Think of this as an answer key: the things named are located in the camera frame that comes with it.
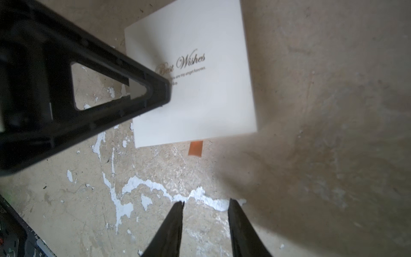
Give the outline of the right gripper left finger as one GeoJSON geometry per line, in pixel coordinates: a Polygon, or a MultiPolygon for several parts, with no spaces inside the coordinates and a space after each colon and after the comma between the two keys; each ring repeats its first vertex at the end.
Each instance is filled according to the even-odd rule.
{"type": "Polygon", "coordinates": [[[176,202],[142,257],[178,257],[183,231],[184,203],[176,202]]]}

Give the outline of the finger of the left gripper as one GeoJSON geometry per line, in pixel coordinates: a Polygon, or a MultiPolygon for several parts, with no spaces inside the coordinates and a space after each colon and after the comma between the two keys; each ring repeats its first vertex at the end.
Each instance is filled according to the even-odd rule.
{"type": "Polygon", "coordinates": [[[37,1],[1,2],[1,175],[17,173],[170,102],[162,76],[37,1]],[[86,110],[75,103],[78,63],[146,93],[86,110]]]}

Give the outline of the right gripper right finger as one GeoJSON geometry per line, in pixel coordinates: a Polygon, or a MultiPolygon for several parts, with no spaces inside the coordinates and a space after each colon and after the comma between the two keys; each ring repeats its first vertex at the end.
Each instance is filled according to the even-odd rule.
{"type": "Polygon", "coordinates": [[[234,199],[229,202],[228,219],[234,257],[272,257],[239,202],[234,199]]]}

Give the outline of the white drawer jewelry box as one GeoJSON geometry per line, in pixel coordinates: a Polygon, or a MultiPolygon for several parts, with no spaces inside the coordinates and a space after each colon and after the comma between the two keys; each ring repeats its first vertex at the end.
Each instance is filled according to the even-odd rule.
{"type": "Polygon", "coordinates": [[[125,29],[126,53],[171,100],[133,119],[136,148],[257,131],[240,1],[174,1],[125,29]]]}

